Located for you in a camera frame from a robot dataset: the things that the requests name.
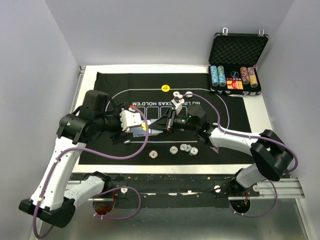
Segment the blue white chip stack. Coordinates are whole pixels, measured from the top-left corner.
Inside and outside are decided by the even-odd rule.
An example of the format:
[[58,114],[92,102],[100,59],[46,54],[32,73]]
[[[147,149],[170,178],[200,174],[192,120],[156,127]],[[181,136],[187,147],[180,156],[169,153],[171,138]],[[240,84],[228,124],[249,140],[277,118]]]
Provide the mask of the blue white chip stack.
[[198,152],[199,152],[198,148],[192,147],[188,153],[189,153],[191,156],[195,156],[195,155],[198,154]]

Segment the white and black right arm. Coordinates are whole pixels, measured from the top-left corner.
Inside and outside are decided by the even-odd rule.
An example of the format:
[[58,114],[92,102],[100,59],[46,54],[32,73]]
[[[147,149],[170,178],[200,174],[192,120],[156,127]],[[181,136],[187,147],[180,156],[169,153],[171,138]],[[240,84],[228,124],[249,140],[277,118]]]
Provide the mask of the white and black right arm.
[[227,184],[227,193],[241,196],[254,184],[265,180],[277,182],[287,171],[293,156],[272,130],[251,134],[228,131],[207,121],[207,113],[201,105],[187,107],[187,115],[180,116],[171,107],[164,115],[149,125],[152,130],[173,132],[177,129],[194,131],[205,144],[245,153],[253,158],[253,164],[241,168]]

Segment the blue back card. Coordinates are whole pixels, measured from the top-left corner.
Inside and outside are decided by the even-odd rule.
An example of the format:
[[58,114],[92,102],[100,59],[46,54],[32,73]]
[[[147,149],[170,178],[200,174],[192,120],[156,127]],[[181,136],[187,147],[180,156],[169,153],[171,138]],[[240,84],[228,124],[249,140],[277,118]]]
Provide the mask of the blue back card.
[[163,133],[162,130],[152,129],[152,128],[150,127],[150,125],[151,125],[152,123],[154,123],[156,120],[157,120],[157,119],[148,119],[148,120],[147,120],[148,135],[149,135],[149,136],[157,136],[157,135]]

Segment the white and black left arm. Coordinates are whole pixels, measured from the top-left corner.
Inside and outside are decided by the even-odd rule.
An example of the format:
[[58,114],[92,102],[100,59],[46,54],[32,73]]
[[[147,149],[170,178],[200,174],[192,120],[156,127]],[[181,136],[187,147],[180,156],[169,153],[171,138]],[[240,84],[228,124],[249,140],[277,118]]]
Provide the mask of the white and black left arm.
[[94,172],[77,187],[67,190],[69,178],[88,142],[103,133],[120,134],[135,123],[134,110],[128,103],[116,106],[105,92],[89,90],[82,105],[64,116],[57,130],[55,147],[49,165],[35,192],[23,199],[19,209],[33,216],[34,220],[58,228],[66,227],[76,208],[87,199],[98,195],[107,197],[111,191],[111,178]]

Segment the blue playing card deck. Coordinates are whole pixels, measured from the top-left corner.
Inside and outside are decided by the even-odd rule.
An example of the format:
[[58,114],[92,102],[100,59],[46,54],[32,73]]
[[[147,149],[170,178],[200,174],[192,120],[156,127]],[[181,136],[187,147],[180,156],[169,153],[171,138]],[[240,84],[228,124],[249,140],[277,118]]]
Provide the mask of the blue playing card deck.
[[150,135],[150,130],[147,129],[146,123],[143,122],[138,127],[132,127],[130,129],[130,133],[133,135],[134,138],[140,138],[140,137],[145,137],[147,134]]

